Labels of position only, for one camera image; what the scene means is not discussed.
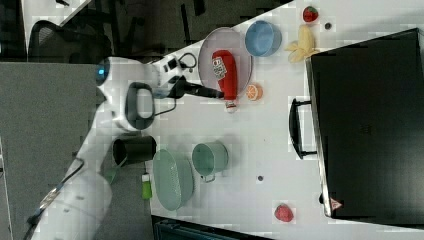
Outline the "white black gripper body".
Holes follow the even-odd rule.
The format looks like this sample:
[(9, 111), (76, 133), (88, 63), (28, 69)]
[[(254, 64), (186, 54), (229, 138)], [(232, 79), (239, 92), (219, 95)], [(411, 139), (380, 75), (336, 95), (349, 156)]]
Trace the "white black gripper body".
[(158, 71), (158, 80), (153, 87), (153, 96), (156, 99), (182, 98), (185, 77), (178, 59), (174, 55), (168, 55), (155, 62), (153, 66)]

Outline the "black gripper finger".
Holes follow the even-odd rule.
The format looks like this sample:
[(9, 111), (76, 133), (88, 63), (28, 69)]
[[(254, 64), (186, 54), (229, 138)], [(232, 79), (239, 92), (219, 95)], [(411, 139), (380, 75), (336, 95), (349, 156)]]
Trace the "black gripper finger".
[(184, 84), (184, 93), (199, 97), (222, 99), (224, 93), (216, 89), (208, 88), (203, 85), (186, 82)]

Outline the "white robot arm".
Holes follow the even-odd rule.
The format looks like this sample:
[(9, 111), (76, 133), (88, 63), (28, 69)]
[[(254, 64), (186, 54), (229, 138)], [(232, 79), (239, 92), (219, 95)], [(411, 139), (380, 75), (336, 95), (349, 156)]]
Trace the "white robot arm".
[(222, 99), (224, 93), (186, 80), (187, 66), (171, 55), (156, 63), (107, 57), (96, 66), (96, 85), (105, 100), (64, 178), (28, 218), (24, 240), (92, 240), (112, 200), (101, 167), (123, 134), (148, 129), (158, 113), (156, 99), (184, 95)]

